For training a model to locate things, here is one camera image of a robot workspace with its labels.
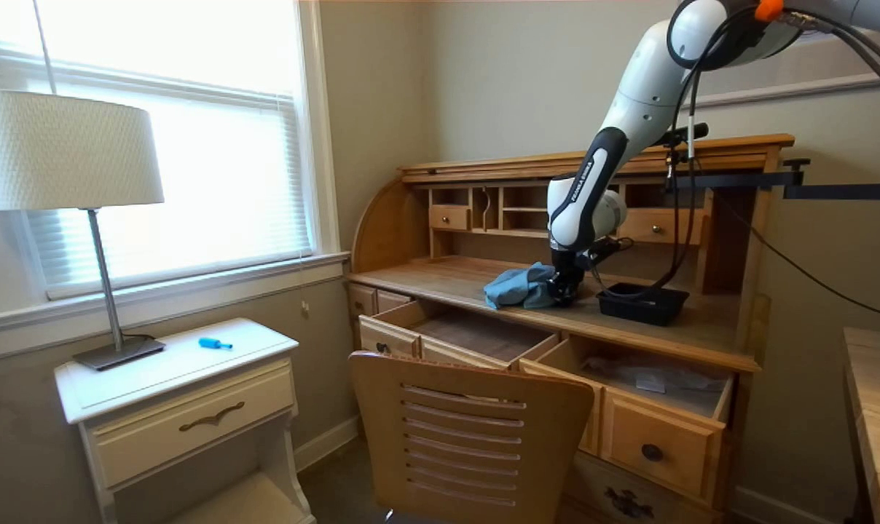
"lamp base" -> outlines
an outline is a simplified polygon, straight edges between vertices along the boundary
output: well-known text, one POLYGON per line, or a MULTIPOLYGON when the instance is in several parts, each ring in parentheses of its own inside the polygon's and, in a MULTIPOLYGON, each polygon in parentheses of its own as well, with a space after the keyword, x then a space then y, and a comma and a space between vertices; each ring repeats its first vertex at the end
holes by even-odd
POLYGON ((146 358, 146 354, 161 351, 161 348, 162 348, 162 344, 158 338, 142 335, 142 338, 122 339, 122 351, 117 351, 117 347, 103 347, 103 348, 92 348, 92 351, 76 354, 76 360, 81 367, 106 373, 106 370, 122 367, 129 360, 146 358))

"baseboard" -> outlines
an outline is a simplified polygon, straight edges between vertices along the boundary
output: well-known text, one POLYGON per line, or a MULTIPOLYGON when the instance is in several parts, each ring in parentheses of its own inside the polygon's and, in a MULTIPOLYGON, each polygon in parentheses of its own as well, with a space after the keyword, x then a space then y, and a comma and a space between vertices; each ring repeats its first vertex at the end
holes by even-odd
POLYGON ((738 485, 731 497, 731 511, 754 524, 830 524, 814 511, 774 500, 763 491, 738 485))
POLYGON ((295 469, 302 470, 302 469, 321 462, 324 457, 336 454, 337 449, 343 449, 356 436, 358 436, 358 418, 356 415, 333 425, 330 431, 324 431, 321 436, 302 443, 295 452, 295 469))

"drawer handle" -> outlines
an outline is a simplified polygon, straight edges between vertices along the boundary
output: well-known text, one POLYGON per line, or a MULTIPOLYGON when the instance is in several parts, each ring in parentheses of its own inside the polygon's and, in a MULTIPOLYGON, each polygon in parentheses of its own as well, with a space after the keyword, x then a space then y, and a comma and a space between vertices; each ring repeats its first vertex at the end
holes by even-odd
POLYGON ((646 446, 642 446, 642 457, 646 457, 649 462, 659 462, 659 460, 664 460, 664 452, 661 452, 661 446, 646 443, 646 446))
POLYGON ((199 428, 199 425, 219 425, 219 422, 228 418, 228 412, 241 409, 241 406, 245 406, 245 402, 237 402, 237 405, 231 405, 231 406, 216 409, 213 415, 202 415, 202 418, 194 418, 194 422, 187 422, 187 425, 180 425, 177 431, 192 431, 192 428, 199 428))
POLYGON ((627 516, 627 518, 649 518, 652 520, 652 505, 649 502, 637 502, 637 495, 633 489, 620 489, 614 491, 611 485, 607 489, 607 497, 611 500, 611 505, 627 516))

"blue object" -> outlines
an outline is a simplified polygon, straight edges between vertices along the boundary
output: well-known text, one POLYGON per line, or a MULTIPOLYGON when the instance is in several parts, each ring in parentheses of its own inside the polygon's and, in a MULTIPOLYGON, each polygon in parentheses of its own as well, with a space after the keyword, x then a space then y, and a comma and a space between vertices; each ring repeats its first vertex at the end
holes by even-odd
POLYGON ((547 283, 554 277, 556 277, 554 264, 543 264, 543 261, 532 261, 530 267, 500 271, 483 287, 486 305, 554 309, 554 296, 547 294, 547 283))
POLYGON ((199 338, 199 344, 202 344, 205 348, 232 348, 232 344, 225 344, 225 339, 219 339, 219 338, 199 338))

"black box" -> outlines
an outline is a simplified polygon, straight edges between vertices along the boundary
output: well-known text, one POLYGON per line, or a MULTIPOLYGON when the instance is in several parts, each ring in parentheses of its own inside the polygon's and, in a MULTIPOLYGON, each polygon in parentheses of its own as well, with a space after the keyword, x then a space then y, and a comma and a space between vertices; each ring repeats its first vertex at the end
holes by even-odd
POLYGON ((646 284, 617 283, 598 294, 598 305, 604 313, 611 316, 666 326, 681 312, 685 296, 688 290, 674 290, 674 287, 649 290, 646 284))

